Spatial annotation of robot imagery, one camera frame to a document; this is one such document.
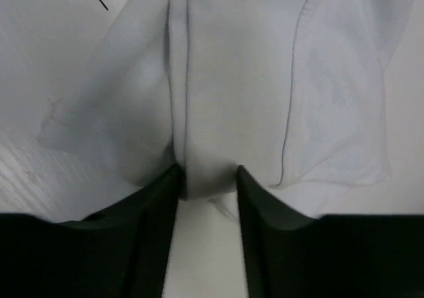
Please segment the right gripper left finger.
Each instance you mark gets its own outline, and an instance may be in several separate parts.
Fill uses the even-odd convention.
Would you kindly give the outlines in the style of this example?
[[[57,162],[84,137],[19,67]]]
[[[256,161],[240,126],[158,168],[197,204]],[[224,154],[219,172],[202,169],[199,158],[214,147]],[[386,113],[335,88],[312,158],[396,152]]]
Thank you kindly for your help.
[[[180,190],[172,166],[81,221],[1,215],[1,296],[161,297]]]

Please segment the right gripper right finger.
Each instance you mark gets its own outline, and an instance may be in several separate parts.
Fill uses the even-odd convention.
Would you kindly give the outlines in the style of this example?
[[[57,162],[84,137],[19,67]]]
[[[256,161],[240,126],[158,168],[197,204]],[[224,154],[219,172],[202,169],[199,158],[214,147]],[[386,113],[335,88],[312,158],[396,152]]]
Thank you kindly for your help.
[[[243,166],[237,197],[249,297],[422,297],[421,215],[312,219]]]

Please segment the white skirt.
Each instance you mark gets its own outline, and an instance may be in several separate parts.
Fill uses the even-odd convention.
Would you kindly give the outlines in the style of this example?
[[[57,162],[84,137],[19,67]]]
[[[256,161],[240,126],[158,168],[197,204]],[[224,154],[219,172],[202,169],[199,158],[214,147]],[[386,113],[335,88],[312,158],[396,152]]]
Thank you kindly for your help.
[[[309,217],[391,176],[384,72],[413,0],[128,0],[38,141],[235,210],[244,166]]]

